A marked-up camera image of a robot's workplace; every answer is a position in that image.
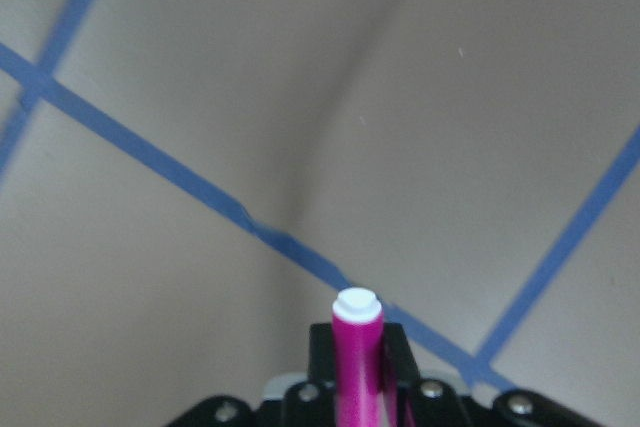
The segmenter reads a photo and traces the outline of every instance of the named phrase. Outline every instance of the pink cylinder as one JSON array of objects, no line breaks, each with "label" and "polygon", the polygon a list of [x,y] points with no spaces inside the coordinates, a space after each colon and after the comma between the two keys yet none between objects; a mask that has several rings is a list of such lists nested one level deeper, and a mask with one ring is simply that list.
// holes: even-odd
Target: pink cylinder
[{"label": "pink cylinder", "polygon": [[378,427],[383,313],[373,292],[343,290],[333,304],[337,427]]}]

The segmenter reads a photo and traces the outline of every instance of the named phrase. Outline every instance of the pink marker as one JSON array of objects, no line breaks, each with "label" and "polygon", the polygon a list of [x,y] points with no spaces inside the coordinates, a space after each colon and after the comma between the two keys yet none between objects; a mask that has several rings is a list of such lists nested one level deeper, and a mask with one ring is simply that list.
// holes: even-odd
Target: pink marker
[{"label": "pink marker", "polygon": [[337,427],[378,427],[382,387],[382,305],[367,289],[351,288],[333,303]]}]

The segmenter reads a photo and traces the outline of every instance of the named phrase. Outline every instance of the floor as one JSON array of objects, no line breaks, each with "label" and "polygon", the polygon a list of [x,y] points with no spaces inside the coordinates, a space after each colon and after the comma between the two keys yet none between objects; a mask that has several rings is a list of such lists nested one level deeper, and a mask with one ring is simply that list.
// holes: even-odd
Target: floor
[{"label": "floor", "polygon": [[636,424],[640,0],[0,7],[0,424],[257,405],[348,285]]}]

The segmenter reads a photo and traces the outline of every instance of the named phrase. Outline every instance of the white cap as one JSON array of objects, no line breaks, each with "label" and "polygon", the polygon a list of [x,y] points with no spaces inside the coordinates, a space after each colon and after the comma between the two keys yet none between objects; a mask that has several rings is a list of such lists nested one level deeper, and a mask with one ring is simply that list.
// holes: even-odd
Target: white cap
[{"label": "white cap", "polygon": [[360,287],[341,291],[333,303],[333,313],[341,320],[351,323],[371,322],[380,312],[382,304],[376,298],[376,294]]}]

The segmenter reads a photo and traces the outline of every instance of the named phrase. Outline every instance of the silver screw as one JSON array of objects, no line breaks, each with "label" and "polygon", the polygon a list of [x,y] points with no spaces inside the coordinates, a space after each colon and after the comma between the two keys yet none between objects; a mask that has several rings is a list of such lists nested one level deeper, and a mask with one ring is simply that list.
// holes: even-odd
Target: silver screw
[{"label": "silver screw", "polygon": [[228,422],[238,415],[238,408],[231,402],[224,402],[218,410],[216,410],[216,420],[218,422]]},{"label": "silver screw", "polygon": [[303,402],[316,400],[318,395],[320,395],[320,391],[318,391],[318,388],[313,384],[305,384],[305,386],[298,391],[298,397]]},{"label": "silver screw", "polygon": [[507,402],[511,411],[518,415],[528,415],[533,412],[533,403],[524,395],[514,395]]},{"label": "silver screw", "polygon": [[429,397],[430,399],[437,399],[442,397],[444,393],[444,387],[437,380],[425,380],[420,386],[420,392],[425,397]]}]

